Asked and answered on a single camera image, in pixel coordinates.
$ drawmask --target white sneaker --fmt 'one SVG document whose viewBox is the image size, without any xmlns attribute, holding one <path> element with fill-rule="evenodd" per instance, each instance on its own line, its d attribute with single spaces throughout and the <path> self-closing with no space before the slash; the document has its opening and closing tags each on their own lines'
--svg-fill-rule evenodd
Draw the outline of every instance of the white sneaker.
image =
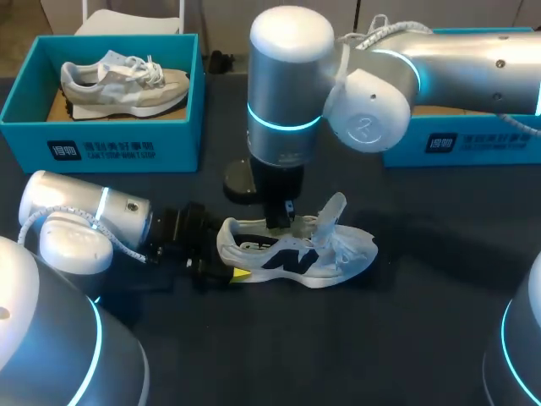
<svg viewBox="0 0 541 406">
<path fill-rule="evenodd" d="M 157 63 L 109 51 L 93 65 L 62 65 L 60 82 L 73 103 L 74 119 L 112 114 L 151 117 L 179 104 L 188 94 L 182 70 L 162 69 Z"/>
<path fill-rule="evenodd" d="M 336 225 L 346 207 L 337 193 L 318 217 L 295 217 L 288 230 L 269 230 L 265 220 L 228 218 L 216 239 L 221 260 L 251 275 L 244 283 L 285 277 L 309 288 L 325 288 L 364 271 L 378 254 L 373 235 Z"/>
</svg>

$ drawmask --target white cable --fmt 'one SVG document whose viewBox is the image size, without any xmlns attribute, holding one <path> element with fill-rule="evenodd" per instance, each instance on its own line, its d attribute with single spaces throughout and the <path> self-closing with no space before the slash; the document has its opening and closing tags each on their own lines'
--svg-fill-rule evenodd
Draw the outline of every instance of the white cable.
<svg viewBox="0 0 541 406">
<path fill-rule="evenodd" d="M 25 224 L 23 224 L 23 227 L 20 228 L 17 244 L 25 245 L 26 234 L 28 233 L 28 230 L 30 229 L 30 227 L 32 227 L 32 224 L 34 224 L 38 218 L 47 216 L 56 211 L 74 214 L 76 216 L 84 218 L 90 224 L 95 225 L 96 228 L 100 230 L 101 233 L 103 233 L 103 235 L 105 235 L 109 239 L 109 241 L 111 241 L 112 244 L 115 245 L 124 254 L 131 256 L 137 261 L 146 263 L 146 257 L 144 255 L 138 254 L 137 252 L 132 251 L 126 245 L 122 244 L 103 224 L 101 224 L 98 220 L 96 220 L 96 218 L 92 216 L 90 213 L 87 213 L 86 211 L 82 211 L 80 209 L 76 209 L 74 207 L 69 207 L 69 206 L 51 206 L 51 207 L 45 207 L 43 209 L 36 211 L 34 214 L 28 217 L 28 219 L 25 221 Z"/>
<path fill-rule="evenodd" d="M 377 19 L 384 19 L 384 24 L 378 28 L 376 28 Z M 399 32 L 399 31 L 410 31 L 410 30 L 432 34 L 432 30 L 430 28 L 428 28 L 425 25 L 422 25 L 421 23 L 417 23 L 415 21 L 404 21 L 401 23 L 389 25 L 389 19 L 387 19 L 387 17 L 384 14 L 378 14 L 372 20 L 372 24 L 370 24 L 368 34 L 358 34 L 355 32 L 351 32 L 349 34 L 346 34 L 338 38 L 338 41 L 344 42 L 344 45 L 342 48 L 342 59 L 340 61 L 340 67 L 338 68 L 338 71 L 336 72 L 335 85 L 332 87 L 331 92 L 329 93 L 329 95 L 327 96 L 327 99 L 325 100 L 325 105 L 323 107 L 323 117 L 329 116 L 338 95 L 340 94 L 340 92 L 342 91 L 342 88 L 346 84 L 347 63 L 349 62 L 349 54 L 350 54 L 350 46 L 348 42 L 350 40 L 361 39 L 362 42 L 358 46 L 356 46 L 356 49 L 365 50 L 373 46 L 375 43 L 383 40 L 387 36 L 395 34 L 396 32 Z"/>
<path fill-rule="evenodd" d="M 375 28 L 376 26 L 376 20 L 378 18 L 384 18 L 385 23 L 383 26 Z M 390 36 L 392 34 L 395 34 L 399 31 L 408 31 L 408 30 L 414 30 L 414 31 L 420 31 L 427 34 L 431 34 L 432 30 L 420 23 L 417 23 L 415 21 L 404 21 L 401 23 L 396 23 L 392 25 L 388 25 L 389 20 L 387 17 L 383 14 L 378 14 L 374 17 L 372 20 L 372 24 L 370 25 L 368 34 L 358 34 L 358 33 L 349 33 L 345 36 L 342 36 L 338 38 L 338 41 L 344 41 L 344 44 L 346 44 L 350 40 L 356 40 L 361 39 L 362 42 L 356 46 L 356 49 L 360 50 L 366 50 L 373 46 L 375 43 L 383 40 L 387 36 Z M 342 52 L 342 63 L 344 62 L 344 52 Z M 327 113 L 331 111 L 332 105 L 334 104 L 334 101 L 336 97 L 338 96 L 338 93 L 342 89 L 342 87 L 345 84 L 346 77 L 345 73 L 342 72 L 342 64 L 340 68 L 338 69 L 338 74 L 336 74 L 336 84 L 332 88 L 331 93 L 327 97 L 327 100 L 325 101 L 325 107 L 323 109 L 324 111 L 324 117 L 326 117 Z M 498 118 L 502 119 L 506 123 L 509 123 L 515 127 L 517 127 L 520 131 L 526 134 L 530 134 L 536 137 L 541 137 L 541 130 L 535 129 L 534 127 L 530 127 L 526 124 L 521 123 L 520 121 L 514 119 L 509 114 L 496 114 Z"/>
<path fill-rule="evenodd" d="M 509 114 L 496 114 L 496 116 L 504 120 L 506 123 L 509 123 L 510 125 L 514 125 L 518 129 L 520 129 L 523 133 L 530 134 L 535 137 L 541 137 L 541 130 L 535 129 L 534 127 L 530 127 L 529 125 L 523 124 L 520 121 L 511 117 Z"/>
</svg>

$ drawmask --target shoe tongue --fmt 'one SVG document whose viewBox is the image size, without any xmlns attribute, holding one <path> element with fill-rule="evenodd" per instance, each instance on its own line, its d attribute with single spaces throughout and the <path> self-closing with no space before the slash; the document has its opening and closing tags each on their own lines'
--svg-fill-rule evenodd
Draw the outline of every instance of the shoe tongue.
<svg viewBox="0 0 541 406">
<path fill-rule="evenodd" d="M 98 62 L 98 81 L 102 81 L 109 72 L 116 72 L 129 78 L 134 77 L 134 71 L 126 66 L 129 65 L 127 59 L 120 53 L 108 51 Z"/>
<path fill-rule="evenodd" d="M 329 201 L 327 201 L 327 204 L 323 207 L 323 210 L 320 211 L 320 215 L 315 222 L 317 230 L 314 233 L 314 237 L 322 239 L 332 233 L 336 222 L 346 208 L 346 204 L 346 196 L 340 192 L 335 193 Z"/>
<path fill-rule="evenodd" d="M 137 78 L 137 72 L 128 66 L 98 63 L 98 80 L 102 81 L 109 72 L 120 74 L 127 78 Z"/>
</svg>

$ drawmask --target yellow tag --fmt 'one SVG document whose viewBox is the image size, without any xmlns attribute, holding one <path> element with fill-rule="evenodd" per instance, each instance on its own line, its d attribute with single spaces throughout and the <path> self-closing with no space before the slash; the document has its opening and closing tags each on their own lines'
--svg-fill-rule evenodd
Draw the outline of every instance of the yellow tag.
<svg viewBox="0 0 541 406">
<path fill-rule="evenodd" d="M 240 268 L 233 268 L 233 277 L 229 283 L 241 282 L 242 280 L 248 278 L 251 274 L 252 272 L 250 271 L 245 271 L 244 269 Z"/>
</svg>

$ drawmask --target teal box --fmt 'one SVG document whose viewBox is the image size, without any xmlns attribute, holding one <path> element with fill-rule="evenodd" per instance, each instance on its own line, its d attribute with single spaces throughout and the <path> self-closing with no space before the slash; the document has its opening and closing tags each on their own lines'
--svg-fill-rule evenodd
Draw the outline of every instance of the teal box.
<svg viewBox="0 0 541 406">
<path fill-rule="evenodd" d="M 92 64 L 109 50 L 151 55 L 164 69 L 188 72 L 186 118 L 48 123 L 62 64 Z M 204 100 L 197 35 L 38 36 L 0 114 L 0 131 L 25 173 L 195 172 Z"/>
<path fill-rule="evenodd" d="M 436 30 L 446 34 L 531 31 L 511 29 Z M 513 116 L 541 129 L 541 117 Z M 438 167 L 541 163 L 541 138 L 521 133 L 494 114 L 417 115 L 404 138 L 383 153 L 386 167 Z"/>
</svg>

